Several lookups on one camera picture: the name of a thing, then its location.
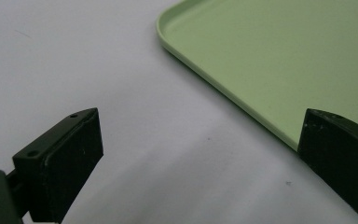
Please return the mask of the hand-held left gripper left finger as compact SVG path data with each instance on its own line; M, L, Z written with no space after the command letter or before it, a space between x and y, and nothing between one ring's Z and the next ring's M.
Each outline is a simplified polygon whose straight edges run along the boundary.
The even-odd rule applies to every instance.
M34 222L63 221L103 156L96 108L72 114L13 156Z

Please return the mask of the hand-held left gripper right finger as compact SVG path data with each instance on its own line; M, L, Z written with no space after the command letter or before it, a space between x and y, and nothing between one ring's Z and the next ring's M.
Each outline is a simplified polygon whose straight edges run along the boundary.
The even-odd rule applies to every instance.
M297 152L358 214L358 124L337 114L309 109Z

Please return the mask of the light green tray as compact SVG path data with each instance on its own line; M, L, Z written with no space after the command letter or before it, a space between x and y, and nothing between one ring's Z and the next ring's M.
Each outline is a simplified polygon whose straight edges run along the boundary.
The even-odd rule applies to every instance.
M358 0L183 0L157 32L291 148L309 108L358 123Z

